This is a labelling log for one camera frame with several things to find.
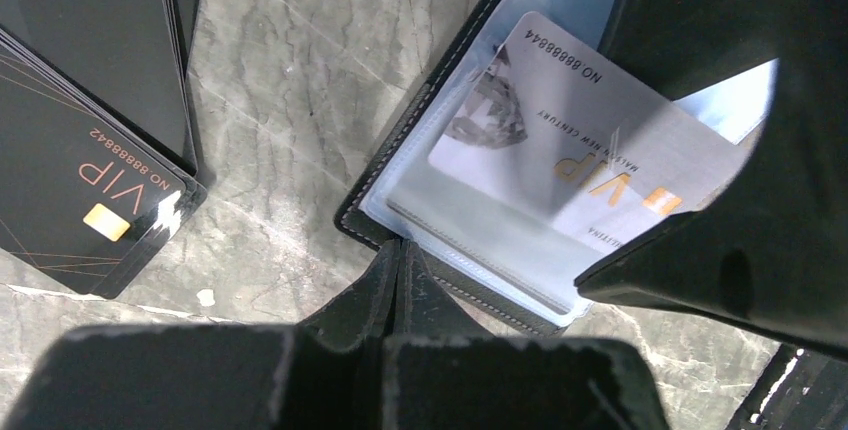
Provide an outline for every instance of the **gray marble surface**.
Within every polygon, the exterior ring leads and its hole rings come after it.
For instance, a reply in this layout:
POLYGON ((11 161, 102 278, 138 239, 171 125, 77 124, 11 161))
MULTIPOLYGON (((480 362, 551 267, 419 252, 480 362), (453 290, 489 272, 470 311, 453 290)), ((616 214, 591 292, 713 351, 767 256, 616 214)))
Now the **gray marble surface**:
MULTIPOLYGON (((373 252, 332 214, 476 1, 203 0, 190 81, 217 183, 116 301, 67 293, 0 254, 0 415, 75 326, 296 322, 356 279, 373 252)), ((678 430, 724 428, 776 347, 696 317, 601 305, 568 334, 633 343, 678 430)))

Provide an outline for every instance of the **card stack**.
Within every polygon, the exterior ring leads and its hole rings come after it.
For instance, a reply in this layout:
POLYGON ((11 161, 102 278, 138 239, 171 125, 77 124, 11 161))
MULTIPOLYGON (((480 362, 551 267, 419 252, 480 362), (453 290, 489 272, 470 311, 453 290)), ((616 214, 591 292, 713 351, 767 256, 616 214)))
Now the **card stack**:
POLYGON ((206 197, 199 0, 0 0, 0 248, 117 296, 206 197))

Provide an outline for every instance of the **clear plastic pocket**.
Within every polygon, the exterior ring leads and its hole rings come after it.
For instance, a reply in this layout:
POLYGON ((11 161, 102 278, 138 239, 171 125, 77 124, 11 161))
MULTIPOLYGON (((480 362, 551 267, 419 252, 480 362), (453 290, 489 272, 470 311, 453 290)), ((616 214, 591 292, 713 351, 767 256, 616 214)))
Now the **clear plastic pocket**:
MULTIPOLYGON (((489 138, 485 141, 489 143, 481 145, 490 147, 509 143, 509 135, 475 135, 485 126, 485 122, 474 123, 479 117, 458 123, 455 117, 481 79, 487 75, 492 78, 494 73, 487 73, 487 68, 523 16, 538 12, 584 44, 597 48, 613 3, 502 0, 469 50, 457 56, 461 60, 452 75, 360 204, 375 221, 415 240, 458 271, 557 326, 568 325, 588 309, 590 302, 578 296, 574 278, 608 252, 575 242, 550 221, 481 193, 440 171, 428 159, 452 121, 456 128, 448 129, 448 133, 477 140, 489 138), (498 138, 505 138, 506 143, 498 143, 498 138)), ((776 62, 764 64, 676 103, 738 144, 765 118, 775 69, 776 62)), ((509 107, 509 97, 500 98, 507 99, 501 107, 509 107)), ((501 111, 507 115, 498 117, 500 123, 512 125, 514 130, 516 124, 510 122, 508 108, 501 111)), ((446 151, 449 158, 450 148, 446 151)), ((529 170, 521 170, 524 167, 516 166, 515 173, 504 178, 532 180, 532 175, 525 174, 529 170)))

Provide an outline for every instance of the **silver vip card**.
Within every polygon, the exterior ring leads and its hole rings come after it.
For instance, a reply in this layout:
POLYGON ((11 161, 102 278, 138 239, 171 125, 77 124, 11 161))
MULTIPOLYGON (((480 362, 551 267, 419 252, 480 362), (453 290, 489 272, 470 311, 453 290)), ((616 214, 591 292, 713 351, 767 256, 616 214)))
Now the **silver vip card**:
POLYGON ((568 237, 575 250, 607 255, 666 216, 695 209, 746 155, 541 14, 528 13, 428 162, 568 237))

